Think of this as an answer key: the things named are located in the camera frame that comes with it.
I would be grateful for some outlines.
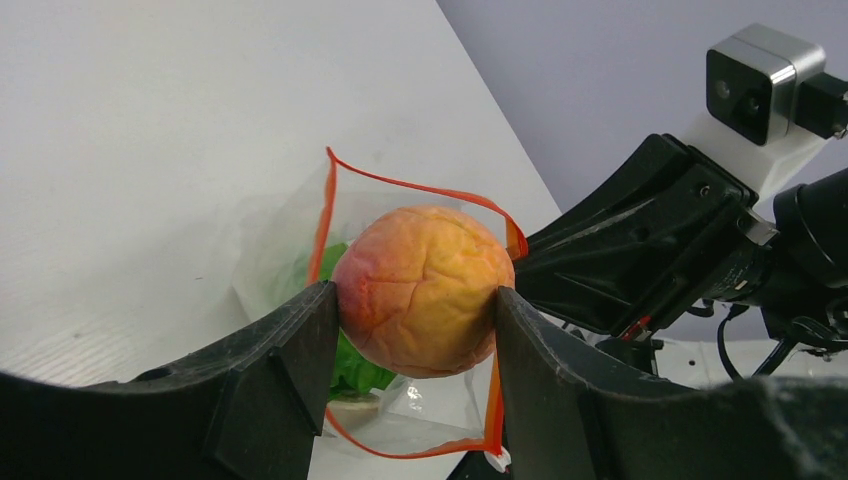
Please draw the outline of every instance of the clear plastic bag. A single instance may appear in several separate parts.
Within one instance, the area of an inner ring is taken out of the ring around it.
[[[233,287],[251,321],[328,278],[339,252],[399,207],[462,210],[494,232],[513,259],[527,252],[515,222],[486,198],[378,177],[342,162],[329,148],[327,155],[262,228],[245,234]],[[340,351],[343,343],[340,338]],[[503,403],[494,357],[463,374],[436,379],[398,375],[355,400],[337,399],[327,409],[325,434],[390,458],[471,450],[500,456]]]

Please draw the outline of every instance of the gray wall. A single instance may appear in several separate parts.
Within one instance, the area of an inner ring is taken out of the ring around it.
[[[848,77],[848,1],[439,0],[495,99],[566,210],[592,192],[651,133],[682,133],[704,107],[706,49],[759,22],[824,46],[828,71]],[[798,177],[848,164],[832,142]],[[714,339],[719,319],[686,317],[667,331]],[[764,336],[759,314],[728,327]]]

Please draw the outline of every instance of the green lettuce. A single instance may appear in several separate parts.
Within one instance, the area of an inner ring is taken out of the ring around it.
[[[347,251],[347,244],[345,243],[338,243],[324,250],[319,281],[330,279],[336,263],[345,251]],[[302,275],[303,278],[301,285],[306,283],[308,264],[308,258],[301,258],[295,266],[295,272]],[[350,343],[344,333],[339,331],[336,362],[333,368],[333,377],[330,380],[330,400],[342,396],[366,394],[374,388],[385,390],[395,376],[395,373],[366,360]]]

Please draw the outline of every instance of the peach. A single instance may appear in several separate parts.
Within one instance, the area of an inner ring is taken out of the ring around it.
[[[333,270],[339,322],[369,361],[412,378],[467,371],[495,348],[494,300],[514,287],[506,250],[480,222],[438,206],[371,224]]]

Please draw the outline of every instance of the depth camera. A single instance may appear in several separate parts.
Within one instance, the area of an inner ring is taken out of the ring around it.
[[[822,73],[824,49],[760,24],[707,52],[707,110],[756,145],[792,128],[800,85]]]

